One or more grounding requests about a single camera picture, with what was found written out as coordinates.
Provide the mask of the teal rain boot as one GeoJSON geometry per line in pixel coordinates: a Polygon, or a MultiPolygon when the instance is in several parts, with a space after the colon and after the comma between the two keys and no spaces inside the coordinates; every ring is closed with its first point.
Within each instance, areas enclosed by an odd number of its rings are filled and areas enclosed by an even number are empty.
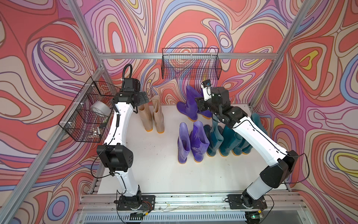
{"type": "Polygon", "coordinates": [[[219,147],[221,156],[226,157],[242,142],[243,137],[233,129],[225,126],[222,132],[223,142],[219,147]]]}
{"type": "MultiPolygon", "coordinates": [[[[257,113],[253,113],[250,118],[256,124],[256,126],[258,128],[260,128],[265,134],[268,134],[268,132],[266,131],[266,129],[264,128],[264,126],[261,123],[260,116],[257,113]]],[[[252,151],[252,148],[253,148],[253,146],[246,139],[244,139],[242,153],[245,155],[248,155],[252,151]]]]}
{"type": "Polygon", "coordinates": [[[210,157],[214,157],[217,153],[217,150],[220,148],[221,144],[224,141],[224,137],[222,136],[223,128],[218,125],[217,120],[213,119],[212,126],[205,125],[204,131],[209,140],[209,147],[207,149],[207,154],[210,157]]]}
{"type": "Polygon", "coordinates": [[[243,150],[249,146],[249,143],[245,140],[242,139],[232,150],[233,154],[236,156],[239,156],[242,154],[243,150]]]}

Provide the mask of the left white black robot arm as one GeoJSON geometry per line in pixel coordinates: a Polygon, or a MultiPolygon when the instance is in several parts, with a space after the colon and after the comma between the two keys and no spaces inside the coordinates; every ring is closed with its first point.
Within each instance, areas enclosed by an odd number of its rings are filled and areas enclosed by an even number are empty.
{"type": "Polygon", "coordinates": [[[129,75],[122,77],[120,91],[110,102],[114,116],[104,144],[97,147],[98,158],[109,169],[108,177],[116,181],[116,210],[142,210],[146,203],[131,170],[134,155],[126,146],[126,135],[131,115],[149,99],[140,81],[129,75]]]}

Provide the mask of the beige rain boot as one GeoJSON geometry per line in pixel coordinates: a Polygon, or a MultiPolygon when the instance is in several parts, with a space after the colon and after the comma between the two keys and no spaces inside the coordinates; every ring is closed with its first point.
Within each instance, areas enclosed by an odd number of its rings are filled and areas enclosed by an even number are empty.
{"type": "Polygon", "coordinates": [[[153,104],[153,120],[158,133],[165,131],[164,115],[161,108],[160,96],[156,95],[152,98],[153,104]]]}
{"type": "Polygon", "coordinates": [[[149,104],[143,104],[138,106],[138,115],[142,121],[142,124],[147,132],[153,130],[153,118],[149,108],[149,104]]]}

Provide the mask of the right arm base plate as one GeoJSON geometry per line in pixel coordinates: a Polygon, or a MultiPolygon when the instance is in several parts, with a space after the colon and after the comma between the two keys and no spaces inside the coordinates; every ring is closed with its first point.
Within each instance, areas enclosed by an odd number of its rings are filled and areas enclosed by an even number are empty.
{"type": "Polygon", "coordinates": [[[231,210],[265,210],[268,208],[264,196],[259,199],[252,199],[246,194],[229,194],[227,195],[225,202],[229,203],[231,210]]]}

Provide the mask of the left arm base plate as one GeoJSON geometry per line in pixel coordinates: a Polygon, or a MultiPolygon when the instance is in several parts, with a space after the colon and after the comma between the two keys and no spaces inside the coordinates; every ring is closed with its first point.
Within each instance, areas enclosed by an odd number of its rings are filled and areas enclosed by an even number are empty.
{"type": "Polygon", "coordinates": [[[152,211],[155,208],[155,195],[120,196],[118,200],[114,201],[118,211],[152,211]]]}

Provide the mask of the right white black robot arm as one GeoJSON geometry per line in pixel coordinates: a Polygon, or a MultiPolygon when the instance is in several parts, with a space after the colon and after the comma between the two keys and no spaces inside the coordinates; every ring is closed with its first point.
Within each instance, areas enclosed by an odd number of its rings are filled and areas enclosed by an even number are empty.
{"type": "Polygon", "coordinates": [[[266,209],[264,195],[278,188],[289,177],[301,157],[274,142],[264,132],[259,118],[248,116],[241,108],[232,106],[228,90],[212,87],[208,80],[201,84],[202,94],[195,98],[199,112],[210,112],[213,124],[205,125],[204,131],[210,145],[209,156],[217,152],[227,155],[231,149],[254,148],[264,159],[267,167],[241,194],[229,195],[232,208],[266,209]]]}

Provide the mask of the thin purple rain boot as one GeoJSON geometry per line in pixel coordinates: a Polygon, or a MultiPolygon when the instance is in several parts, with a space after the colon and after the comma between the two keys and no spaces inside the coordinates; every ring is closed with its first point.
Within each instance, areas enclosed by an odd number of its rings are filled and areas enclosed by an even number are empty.
{"type": "Polygon", "coordinates": [[[186,86],[186,101],[178,102],[176,107],[181,114],[186,115],[190,120],[198,119],[198,106],[196,98],[201,98],[201,94],[191,86],[186,86]]]}

